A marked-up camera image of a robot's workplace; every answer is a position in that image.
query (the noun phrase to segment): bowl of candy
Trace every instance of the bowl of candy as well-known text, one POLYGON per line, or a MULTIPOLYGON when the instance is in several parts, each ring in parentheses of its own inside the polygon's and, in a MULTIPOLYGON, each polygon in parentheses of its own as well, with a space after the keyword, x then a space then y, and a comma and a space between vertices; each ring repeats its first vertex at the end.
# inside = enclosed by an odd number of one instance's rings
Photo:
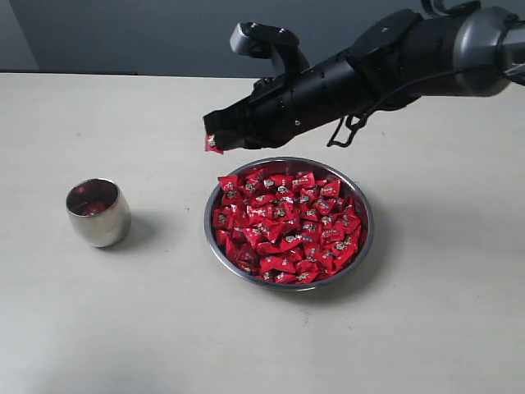
POLYGON ((235 275, 282 291, 333 283, 358 267, 374 222, 347 176, 305 158, 268 158, 218 178, 204 231, 235 275))

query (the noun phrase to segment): bowl rim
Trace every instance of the bowl rim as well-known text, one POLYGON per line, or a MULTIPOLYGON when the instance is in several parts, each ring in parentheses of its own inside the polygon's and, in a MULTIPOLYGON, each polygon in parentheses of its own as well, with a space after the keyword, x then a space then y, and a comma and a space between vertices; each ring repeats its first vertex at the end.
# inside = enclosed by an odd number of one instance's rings
POLYGON ((365 243, 363 245, 363 248, 358 252, 357 256, 354 258, 354 261, 345 269, 338 272, 333 277, 329 277, 327 279, 323 279, 322 281, 318 282, 312 282, 312 283, 304 283, 304 284, 280 284, 280 283, 274 283, 274 282, 266 282, 263 279, 259 279, 258 277, 254 277, 241 269, 237 268, 221 251, 219 248, 219 245, 215 242, 215 236, 213 235, 213 229, 212 229, 212 221, 211 221, 211 215, 212 215, 212 208, 213 203, 215 202, 215 199, 217 195, 219 194, 221 187, 217 185, 212 193, 210 194, 210 197, 208 198, 208 202, 206 203, 206 208, 204 209, 204 232, 206 235, 206 238, 208 240, 208 244, 210 244, 210 247, 212 248, 212 252, 215 254, 215 256, 219 259, 219 261, 228 268, 232 273, 237 275, 238 277, 242 277, 244 280, 255 283, 257 285, 277 290, 277 291, 308 291, 317 289, 319 287, 323 287, 326 285, 329 285, 338 279, 341 279, 342 277, 345 277, 350 272, 354 271, 361 263, 364 261, 365 257, 367 256, 368 252, 370 251, 372 247, 373 238, 375 235, 375 225, 374 225, 374 217, 372 212, 372 207, 370 203, 368 202, 367 197, 365 194, 359 189, 357 184, 352 181, 350 178, 348 178, 345 174, 342 172, 336 170, 333 167, 327 166, 324 163, 316 162, 314 160, 311 160, 309 158, 296 158, 296 157, 288 157, 288 156, 280 156, 275 158, 262 158, 259 160, 255 160, 251 163, 247 163, 244 166, 241 166, 234 171, 230 172, 228 175, 236 175, 240 172, 247 170, 251 167, 255 167, 257 165, 262 165, 270 162, 302 162, 311 164, 313 166, 319 166, 323 169, 326 169, 329 172, 332 172, 334 175, 338 176, 341 180, 344 182, 347 182, 352 186, 354 189, 354 193, 361 199, 363 202, 365 211, 367 213, 368 218, 368 233, 367 233, 367 239, 365 240, 365 243))

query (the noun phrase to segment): gray wall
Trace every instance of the gray wall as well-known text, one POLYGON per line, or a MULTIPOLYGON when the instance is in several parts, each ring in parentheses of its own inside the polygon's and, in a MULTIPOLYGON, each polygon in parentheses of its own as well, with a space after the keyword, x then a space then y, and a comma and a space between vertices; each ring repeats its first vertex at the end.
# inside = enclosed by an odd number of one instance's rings
POLYGON ((0 0, 0 70, 37 68, 9 0, 0 0))
MULTIPOLYGON (((445 1, 447 5, 459 1, 445 1)), ((238 21, 294 31, 311 63, 348 47, 383 16, 418 0, 11 0, 43 70, 164 76, 271 75, 268 61, 234 55, 238 21)), ((523 0, 486 0, 525 17, 523 0)))

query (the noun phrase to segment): stainless steel cup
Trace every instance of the stainless steel cup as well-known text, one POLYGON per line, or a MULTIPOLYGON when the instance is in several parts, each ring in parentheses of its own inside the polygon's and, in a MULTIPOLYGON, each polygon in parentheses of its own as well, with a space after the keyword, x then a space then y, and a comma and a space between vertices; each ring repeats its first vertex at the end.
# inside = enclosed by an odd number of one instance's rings
POLYGON ((75 186, 67 195, 66 206, 76 233, 92 246, 116 244, 130 231, 130 207, 120 188, 108 179, 89 179, 75 186), (102 208, 89 214, 93 204, 102 208))

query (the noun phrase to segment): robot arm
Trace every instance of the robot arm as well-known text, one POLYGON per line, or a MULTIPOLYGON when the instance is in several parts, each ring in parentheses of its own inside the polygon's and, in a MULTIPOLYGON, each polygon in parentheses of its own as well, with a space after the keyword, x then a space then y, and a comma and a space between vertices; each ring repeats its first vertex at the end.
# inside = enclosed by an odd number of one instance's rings
POLYGON ((290 31, 238 24, 232 50, 271 59, 277 76, 206 115, 209 141, 220 150, 277 148, 340 119, 328 146, 346 147, 377 110, 399 110, 422 96, 489 97, 511 81, 525 85, 525 24, 517 15, 479 1, 449 9, 441 0, 422 4, 430 19, 398 11, 316 66, 290 31), (350 134, 339 142, 344 123, 350 134))

